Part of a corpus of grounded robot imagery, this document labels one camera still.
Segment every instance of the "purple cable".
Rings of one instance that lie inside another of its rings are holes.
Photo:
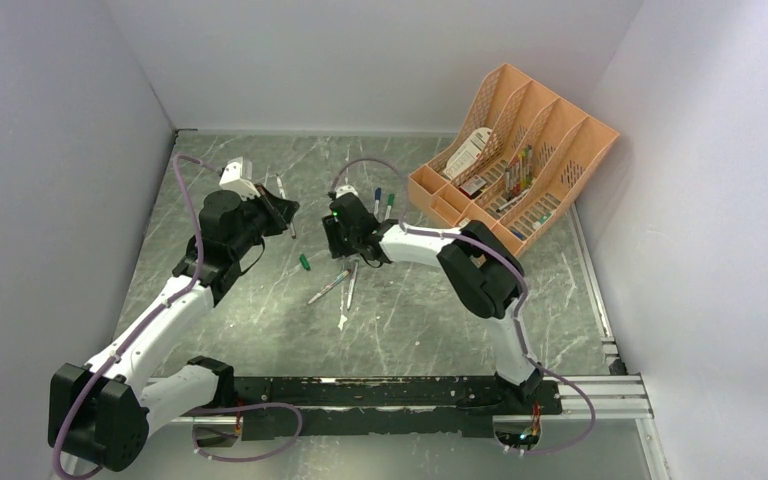
[[[343,174],[345,174],[346,170],[348,170],[350,166],[360,162],[374,162],[374,163],[384,165],[385,167],[392,170],[393,173],[395,173],[400,179],[404,181],[405,194],[407,194],[407,178],[395,167],[395,165],[393,165],[392,163],[386,160],[381,160],[379,158],[372,158],[372,157],[357,158],[343,165],[343,168],[341,168],[340,171],[337,172],[337,176],[331,182],[332,192],[334,191],[335,188],[337,188],[337,184],[343,178]],[[401,228],[403,232],[410,233],[413,235],[420,235],[424,237],[440,237],[439,232],[429,232],[425,230],[412,229],[405,223],[405,216],[408,213],[408,204],[409,202],[405,202],[405,209],[402,211],[402,214],[399,216],[399,228]],[[519,300],[517,301],[517,304],[514,306],[513,318],[512,318],[514,322],[514,329],[517,332],[517,340],[519,341],[519,346],[520,346],[520,349],[522,350],[523,357],[525,357],[528,363],[530,363],[534,368],[536,368],[543,374],[549,375],[550,377],[554,377],[564,385],[567,385],[568,387],[575,390],[576,393],[581,395],[581,398],[584,400],[584,403],[587,404],[587,408],[590,410],[590,422],[587,424],[587,428],[585,428],[582,433],[580,433],[578,436],[576,436],[572,440],[564,442],[560,445],[556,445],[554,447],[543,448],[540,450],[521,450],[521,449],[518,449],[518,450],[520,451],[521,454],[524,454],[524,455],[546,455],[550,453],[557,453],[557,452],[560,452],[561,450],[566,450],[567,448],[577,445],[582,440],[587,438],[590,435],[590,433],[593,432],[593,429],[596,427],[596,407],[593,406],[593,402],[590,400],[590,397],[584,392],[584,390],[581,389],[581,387],[579,387],[578,385],[570,381],[568,378],[558,373],[555,373],[552,370],[549,370],[548,368],[544,367],[543,365],[538,363],[536,360],[528,356],[528,345],[526,345],[525,343],[525,334],[522,329],[522,321],[520,320],[520,315],[519,315],[520,310],[525,304],[525,300],[528,293],[528,286],[525,283],[525,278],[523,278],[523,276],[519,273],[519,270],[517,270],[516,267],[514,267],[507,259],[505,259],[505,257],[503,257],[499,252],[488,247],[487,245],[484,245],[483,243],[477,240],[474,240],[472,238],[469,238],[465,235],[448,233],[448,232],[444,232],[442,235],[443,235],[443,238],[461,240],[463,242],[466,242],[482,250],[485,254],[490,255],[491,257],[493,257],[493,259],[495,259],[496,261],[501,263],[505,268],[510,270],[514,278],[516,278],[517,281],[519,282],[523,292],[522,295],[520,295]]]
[[[214,167],[213,165],[208,164],[204,160],[193,158],[187,155],[182,154],[176,154],[172,157],[172,168],[175,171],[175,178],[178,181],[178,188],[181,189],[181,193],[184,195],[184,202],[187,204],[187,212],[190,215],[190,222],[193,225],[193,229],[195,230],[195,238],[196,238],[196,251],[198,252],[198,260],[196,262],[196,269],[195,272],[193,272],[193,276],[190,279],[190,282],[187,283],[187,285],[182,288],[181,290],[178,290],[173,295],[169,297],[169,304],[171,305],[175,301],[177,301],[182,296],[186,295],[190,292],[190,290],[193,289],[196,282],[198,281],[199,275],[201,274],[202,265],[204,264],[204,245],[202,243],[201,238],[201,229],[199,228],[198,224],[198,217],[196,216],[196,210],[195,207],[193,207],[193,199],[190,197],[189,192],[187,191],[187,185],[184,183],[184,178],[181,176],[181,167],[178,165],[178,161],[184,159],[189,162],[195,163],[196,165],[200,165],[208,170],[211,170],[216,173],[221,173],[222,169]],[[139,325],[131,332],[130,335],[128,335],[125,340],[122,341],[122,344],[114,351],[113,354],[104,362],[101,364],[101,366],[98,368],[98,370],[90,377],[89,381],[87,381],[87,384],[84,385],[84,388],[81,389],[81,392],[78,393],[78,396],[75,398],[75,401],[72,403],[72,406],[69,408],[69,411],[66,413],[66,418],[63,419],[63,424],[60,426],[60,430],[57,432],[57,438],[54,441],[54,453],[52,455],[52,466],[54,467],[54,473],[57,474],[60,478],[65,478],[68,480],[84,480],[87,478],[90,478],[101,471],[101,466],[97,466],[92,471],[85,473],[83,475],[72,475],[69,472],[65,471],[63,469],[63,465],[60,464],[60,454],[63,452],[63,443],[66,441],[66,434],[69,432],[69,427],[72,426],[72,422],[75,420],[75,415],[78,414],[78,410],[81,408],[81,405],[84,403],[84,400],[87,399],[87,396],[90,393],[90,390],[92,390],[93,386],[98,383],[98,380],[104,375],[107,370],[110,369],[110,367],[113,365],[116,357],[121,357],[121,355],[130,347],[134,341],[142,334],[146,328],[151,324],[151,322],[154,321],[155,318],[166,309],[166,306],[164,304],[159,304],[156,307],[154,307],[148,315],[146,315],[146,318],[143,319],[142,322],[140,322]]]
[[[296,408],[294,405],[290,405],[289,403],[268,402],[268,403],[258,403],[256,405],[245,405],[243,407],[196,408],[196,409],[190,410],[189,413],[193,415],[201,415],[205,413],[239,413],[239,412],[249,412],[252,410],[260,410],[261,408],[285,408],[295,413],[296,419],[298,420],[298,422],[296,423],[296,433],[294,433],[289,440],[284,442],[283,445],[276,448],[275,450],[266,452],[262,455],[255,455],[253,457],[234,458],[234,457],[220,457],[216,455],[211,455],[205,452],[204,450],[202,450],[201,447],[199,447],[198,445],[198,439],[196,439],[196,429],[194,427],[192,432],[192,438],[193,438],[193,447],[195,448],[195,453],[201,455],[202,457],[208,460],[216,460],[217,462],[246,463],[246,462],[256,462],[258,460],[264,460],[269,457],[274,457],[275,455],[278,455],[279,453],[290,448],[294,443],[296,443],[296,440],[299,439],[299,435],[301,435],[302,433],[302,412],[298,408]]]

